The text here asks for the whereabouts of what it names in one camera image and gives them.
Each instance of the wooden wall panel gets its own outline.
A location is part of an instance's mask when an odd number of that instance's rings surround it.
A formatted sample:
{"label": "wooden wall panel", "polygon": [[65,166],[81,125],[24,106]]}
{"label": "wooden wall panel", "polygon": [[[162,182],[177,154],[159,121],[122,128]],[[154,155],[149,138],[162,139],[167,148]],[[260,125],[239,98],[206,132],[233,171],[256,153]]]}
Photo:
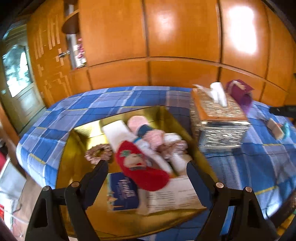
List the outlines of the wooden wall panel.
{"label": "wooden wall panel", "polygon": [[220,0],[222,62],[263,78],[269,55],[269,26],[260,0]]}
{"label": "wooden wall panel", "polygon": [[79,1],[88,66],[146,56],[141,0]]}
{"label": "wooden wall panel", "polygon": [[252,97],[254,100],[259,101],[264,86],[264,81],[262,79],[246,75],[231,69],[221,69],[220,82],[222,83],[223,87],[226,86],[227,82],[238,79],[246,82],[254,89],[252,91]]}
{"label": "wooden wall panel", "polygon": [[89,68],[93,89],[149,85],[145,60],[123,60]]}
{"label": "wooden wall panel", "polygon": [[268,7],[270,26],[270,56],[267,80],[288,90],[293,74],[293,39],[281,22]]}
{"label": "wooden wall panel", "polygon": [[296,105],[296,78],[293,79],[287,94],[286,105]]}
{"label": "wooden wall panel", "polygon": [[217,0],[145,0],[150,56],[220,60]]}
{"label": "wooden wall panel", "polygon": [[[294,66],[293,73],[296,73],[296,43],[293,42],[294,48]],[[296,105],[296,76],[293,74],[291,85],[288,89],[288,94],[285,100],[286,105]]]}
{"label": "wooden wall panel", "polygon": [[151,85],[192,88],[193,84],[209,87],[217,81],[218,67],[207,62],[151,61]]}
{"label": "wooden wall panel", "polygon": [[92,90],[87,71],[87,67],[70,71],[69,84],[73,95]]}
{"label": "wooden wall panel", "polygon": [[270,106],[282,106],[287,92],[272,84],[266,83],[260,102]]}

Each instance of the door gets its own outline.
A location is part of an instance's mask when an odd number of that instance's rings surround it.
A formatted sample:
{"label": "door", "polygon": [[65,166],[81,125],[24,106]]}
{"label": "door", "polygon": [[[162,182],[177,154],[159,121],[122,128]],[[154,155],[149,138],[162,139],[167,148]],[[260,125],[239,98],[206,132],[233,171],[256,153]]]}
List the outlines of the door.
{"label": "door", "polygon": [[30,67],[26,26],[10,30],[2,40],[0,60],[0,99],[19,134],[44,108]]}
{"label": "door", "polygon": [[63,21],[64,2],[47,0],[27,23],[33,73],[47,107],[72,95],[68,77],[71,70],[69,57],[58,57],[67,52],[66,36],[61,31]]}

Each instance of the window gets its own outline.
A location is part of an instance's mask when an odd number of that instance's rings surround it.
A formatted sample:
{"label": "window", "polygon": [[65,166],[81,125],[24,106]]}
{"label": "window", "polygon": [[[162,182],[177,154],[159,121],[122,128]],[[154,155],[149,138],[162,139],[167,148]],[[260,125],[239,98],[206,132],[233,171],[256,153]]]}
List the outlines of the window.
{"label": "window", "polygon": [[32,83],[24,47],[15,46],[7,54],[3,55],[3,65],[12,97]]}

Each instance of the white tissue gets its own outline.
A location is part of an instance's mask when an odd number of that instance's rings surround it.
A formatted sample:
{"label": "white tissue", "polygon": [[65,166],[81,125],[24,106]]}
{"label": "white tissue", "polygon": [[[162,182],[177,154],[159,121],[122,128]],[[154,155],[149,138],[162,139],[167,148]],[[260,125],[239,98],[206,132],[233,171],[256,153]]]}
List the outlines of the white tissue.
{"label": "white tissue", "polygon": [[202,91],[204,91],[209,97],[213,99],[215,103],[219,103],[219,105],[221,105],[222,107],[227,106],[226,94],[220,82],[211,83],[210,89],[205,88],[201,85],[195,85],[195,86],[200,88]]}

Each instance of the bedsheet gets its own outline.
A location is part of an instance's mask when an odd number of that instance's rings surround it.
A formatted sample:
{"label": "bedsheet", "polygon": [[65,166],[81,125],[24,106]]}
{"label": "bedsheet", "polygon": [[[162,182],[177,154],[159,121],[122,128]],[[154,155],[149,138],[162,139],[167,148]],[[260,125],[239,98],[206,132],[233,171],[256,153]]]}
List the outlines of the bedsheet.
{"label": "bedsheet", "polygon": [[[165,105],[182,126],[190,131],[190,88],[131,86],[88,91],[52,105],[23,136],[17,146],[20,165],[41,186],[56,187],[62,152],[69,131],[82,124],[118,113],[147,106]],[[276,141],[265,126],[273,118],[278,123],[285,117],[270,114],[268,106],[254,101],[248,113],[251,127],[241,148],[219,153],[204,153],[219,181],[227,187],[251,186],[265,217],[274,213],[295,188],[296,129],[291,136]],[[229,210],[223,232],[227,232],[232,210]],[[193,240],[200,231],[208,210],[179,226],[143,240]]]}

